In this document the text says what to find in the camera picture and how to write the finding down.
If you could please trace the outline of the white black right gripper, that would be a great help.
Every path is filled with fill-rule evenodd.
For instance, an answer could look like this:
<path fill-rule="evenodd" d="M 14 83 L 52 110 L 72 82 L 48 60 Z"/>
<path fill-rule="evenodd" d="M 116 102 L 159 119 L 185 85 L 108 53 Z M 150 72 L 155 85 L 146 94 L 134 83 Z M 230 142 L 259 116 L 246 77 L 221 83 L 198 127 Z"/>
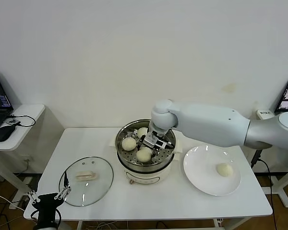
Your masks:
<path fill-rule="evenodd" d="M 167 136 L 158 136 L 157 132 L 149 131 L 146 136 L 141 136 L 136 142 L 136 147 L 140 148 L 145 145 L 152 151 L 152 163 L 161 163 L 163 161 L 163 150 L 162 149 L 172 149 L 173 142 Z"/>

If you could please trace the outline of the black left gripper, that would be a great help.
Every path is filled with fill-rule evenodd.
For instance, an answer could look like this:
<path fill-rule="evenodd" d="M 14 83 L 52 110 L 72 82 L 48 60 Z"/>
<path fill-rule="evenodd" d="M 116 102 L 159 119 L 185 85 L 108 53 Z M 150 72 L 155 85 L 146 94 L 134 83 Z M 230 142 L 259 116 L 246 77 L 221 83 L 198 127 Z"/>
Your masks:
<path fill-rule="evenodd" d="M 30 215 L 34 219 L 34 214 L 38 214 L 38 223 L 55 223 L 56 214 L 59 217 L 59 223 L 62 220 L 61 213 L 58 207 L 61 206 L 69 195 L 71 187 L 69 185 L 69 180 L 67 177 L 67 171 L 63 174 L 63 187 L 59 193 L 51 193 L 45 195 L 37 196 L 35 190 L 30 190 L 27 192 L 27 196 L 30 198 L 32 206 L 35 208 Z"/>

